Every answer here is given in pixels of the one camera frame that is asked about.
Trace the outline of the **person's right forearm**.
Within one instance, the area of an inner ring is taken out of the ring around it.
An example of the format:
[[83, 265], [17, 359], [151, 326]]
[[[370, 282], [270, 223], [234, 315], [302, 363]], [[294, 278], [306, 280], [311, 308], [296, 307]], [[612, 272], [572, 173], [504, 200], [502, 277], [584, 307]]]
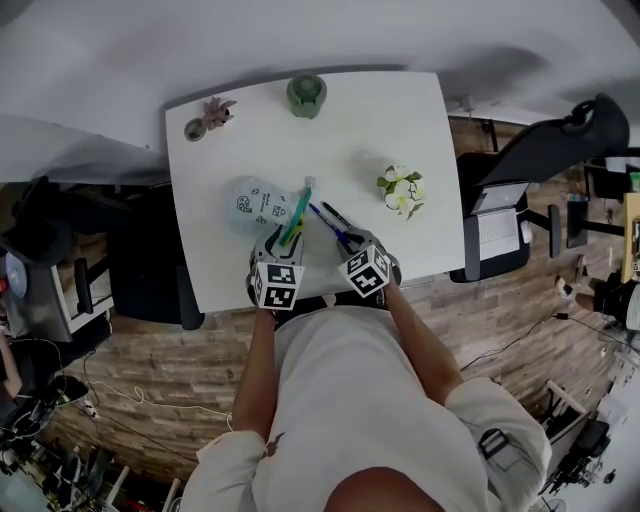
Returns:
[[426, 396], [444, 406], [449, 394], [464, 382], [453, 353], [416, 314], [394, 281], [384, 294], [402, 350]]

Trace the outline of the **light blue pencil pouch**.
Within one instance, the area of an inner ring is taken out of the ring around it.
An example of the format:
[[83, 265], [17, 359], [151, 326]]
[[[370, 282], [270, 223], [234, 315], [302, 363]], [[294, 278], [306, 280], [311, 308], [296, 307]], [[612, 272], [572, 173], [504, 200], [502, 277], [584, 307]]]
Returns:
[[285, 247], [303, 226], [316, 179], [307, 176], [299, 191], [287, 191], [256, 176], [240, 176], [224, 185], [230, 225], [261, 233], [281, 227], [278, 243]]

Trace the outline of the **blue round plate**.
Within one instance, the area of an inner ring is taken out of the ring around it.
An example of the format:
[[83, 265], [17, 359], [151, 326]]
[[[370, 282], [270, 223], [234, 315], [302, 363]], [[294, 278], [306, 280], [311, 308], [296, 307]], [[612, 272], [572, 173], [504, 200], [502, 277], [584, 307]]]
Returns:
[[7, 260], [6, 272], [9, 288], [18, 298], [23, 298], [27, 292], [28, 282], [24, 264], [20, 260]]

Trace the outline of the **blue pen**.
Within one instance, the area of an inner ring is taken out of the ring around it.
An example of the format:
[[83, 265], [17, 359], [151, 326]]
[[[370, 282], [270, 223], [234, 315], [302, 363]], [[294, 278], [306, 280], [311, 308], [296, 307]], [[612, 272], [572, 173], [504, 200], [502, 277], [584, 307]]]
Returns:
[[329, 227], [329, 229], [335, 234], [337, 239], [341, 242], [345, 242], [346, 238], [342, 230], [340, 230], [329, 218], [323, 214], [315, 205], [312, 203], [308, 204], [309, 208], [321, 219], [321, 221]]

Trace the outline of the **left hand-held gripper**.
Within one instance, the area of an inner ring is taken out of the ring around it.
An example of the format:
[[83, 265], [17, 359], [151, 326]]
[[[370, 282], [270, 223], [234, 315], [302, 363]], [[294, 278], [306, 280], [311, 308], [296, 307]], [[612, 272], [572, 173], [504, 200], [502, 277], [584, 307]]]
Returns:
[[288, 256], [277, 255], [282, 227], [262, 233], [250, 256], [247, 275], [247, 294], [251, 302], [267, 310], [292, 310], [301, 289], [305, 267], [302, 265], [304, 236], [298, 232], [289, 244]]

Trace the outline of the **green shaker bottle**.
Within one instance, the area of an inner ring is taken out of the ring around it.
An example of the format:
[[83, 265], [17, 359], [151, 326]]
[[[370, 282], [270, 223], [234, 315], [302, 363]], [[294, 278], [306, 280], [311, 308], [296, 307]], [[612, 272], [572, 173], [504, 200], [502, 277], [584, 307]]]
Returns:
[[318, 75], [299, 75], [288, 82], [286, 95], [294, 116], [314, 119], [326, 99], [327, 86]]

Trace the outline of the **white laptop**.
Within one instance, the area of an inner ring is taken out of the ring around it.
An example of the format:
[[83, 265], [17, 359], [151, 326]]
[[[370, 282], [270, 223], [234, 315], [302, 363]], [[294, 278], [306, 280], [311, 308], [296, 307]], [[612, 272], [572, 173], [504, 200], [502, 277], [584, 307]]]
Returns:
[[520, 249], [516, 206], [528, 186], [527, 182], [506, 183], [480, 192], [471, 215], [478, 220], [481, 261]]

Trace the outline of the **white flowers in white pot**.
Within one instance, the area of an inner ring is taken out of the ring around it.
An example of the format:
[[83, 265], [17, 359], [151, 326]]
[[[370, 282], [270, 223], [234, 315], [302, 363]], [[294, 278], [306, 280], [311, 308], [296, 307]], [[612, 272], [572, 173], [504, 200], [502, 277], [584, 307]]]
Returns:
[[376, 180], [383, 202], [387, 209], [411, 219], [424, 205], [425, 181], [423, 176], [400, 164], [386, 167], [382, 176]]

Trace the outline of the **person's left forearm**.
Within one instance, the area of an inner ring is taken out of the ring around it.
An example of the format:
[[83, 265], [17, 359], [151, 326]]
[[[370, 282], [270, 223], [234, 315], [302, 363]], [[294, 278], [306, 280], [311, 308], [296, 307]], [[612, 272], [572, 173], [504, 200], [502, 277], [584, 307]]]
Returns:
[[252, 431], [267, 441], [277, 407], [275, 318], [258, 309], [252, 339], [232, 408], [232, 428]]

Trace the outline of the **black pen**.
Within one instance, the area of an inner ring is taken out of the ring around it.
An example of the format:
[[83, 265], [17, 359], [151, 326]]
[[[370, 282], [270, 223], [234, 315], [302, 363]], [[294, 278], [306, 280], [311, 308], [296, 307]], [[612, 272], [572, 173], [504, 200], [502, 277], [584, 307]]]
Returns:
[[329, 225], [329, 227], [333, 230], [333, 232], [336, 235], [340, 235], [343, 237], [348, 238], [348, 234], [351, 233], [354, 229], [355, 226], [350, 223], [341, 213], [339, 213], [335, 208], [333, 208], [329, 203], [322, 201], [321, 205], [333, 216], [335, 217], [343, 226], [344, 228], [338, 228], [336, 225], [334, 225], [333, 223], [327, 221], [327, 224]]

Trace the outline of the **black mesh office chair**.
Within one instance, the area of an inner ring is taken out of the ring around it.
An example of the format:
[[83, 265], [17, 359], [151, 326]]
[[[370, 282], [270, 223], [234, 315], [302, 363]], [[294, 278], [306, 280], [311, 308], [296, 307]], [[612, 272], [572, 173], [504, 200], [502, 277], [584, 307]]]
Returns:
[[[534, 224], [548, 232], [549, 256], [562, 250], [560, 210], [547, 207], [545, 215], [529, 208], [527, 187], [541, 184], [557, 174], [595, 157], [620, 156], [629, 147], [630, 125], [610, 96], [575, 106], [562, 119], [534, 123], [516, 135], [497, 153], [465, 153], [457, 158], [464, 231], [464, 264], [449, 273], [454, 283], [473, 283], [524, 267], [530, 243], [523, 225]], [[486, 221], [503, 216], [513, 226], [510, 250], [493, 256], [482, 254]]]

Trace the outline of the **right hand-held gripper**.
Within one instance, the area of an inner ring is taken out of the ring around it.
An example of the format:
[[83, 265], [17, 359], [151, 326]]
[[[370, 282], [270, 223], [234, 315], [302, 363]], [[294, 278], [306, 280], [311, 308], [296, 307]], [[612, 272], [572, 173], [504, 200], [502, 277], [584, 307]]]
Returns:
[[[356, 252], [351, 244], [364, 247]], [[348, 229], [347, 238], [338, 238], [336, 245], [340, 256], [347, 258], [338, 269], [360, 297], [369, 297], [391, 281], [401, 284], [402, 274], [397, 260], [378, 245], [378, 238], [370, 231]]]

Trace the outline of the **yellow wooden table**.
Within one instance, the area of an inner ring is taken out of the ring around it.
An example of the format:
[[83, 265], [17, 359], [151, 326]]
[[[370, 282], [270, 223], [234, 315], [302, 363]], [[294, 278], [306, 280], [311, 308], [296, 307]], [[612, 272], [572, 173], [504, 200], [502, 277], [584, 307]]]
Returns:
[[624, 249], [621, 267], [623, 282], [636, 279], [640, 271], [640, 192], [626, 193], [623, 201]]

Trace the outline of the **person's white shirt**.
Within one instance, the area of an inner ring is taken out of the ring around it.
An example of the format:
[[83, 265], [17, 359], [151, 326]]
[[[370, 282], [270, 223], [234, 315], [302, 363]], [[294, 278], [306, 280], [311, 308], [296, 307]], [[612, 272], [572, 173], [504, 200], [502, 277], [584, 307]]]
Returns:
[[324, 309], [275, 334], [269, 435], [234, 430], [198, 453], [180, 512], [323, 512], [349, 476], [404, 474], [445, 512], [527, 512], [547, 474], [543, 427], [475, 378], [428, 398], [391, 315]]

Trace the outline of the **small purple plant in pot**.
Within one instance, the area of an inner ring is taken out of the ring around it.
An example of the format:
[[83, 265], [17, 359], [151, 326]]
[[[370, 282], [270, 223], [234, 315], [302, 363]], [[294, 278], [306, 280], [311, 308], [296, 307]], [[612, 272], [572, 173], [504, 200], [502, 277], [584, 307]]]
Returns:
[[204, 105], [204, 114], [201, 118], [202, 125], [207, 131], [223, 127], [228, 121], [234, 118], [231, 108], [237, 104], [236, 101], [223, 101], [219, 97], [212, 97]]

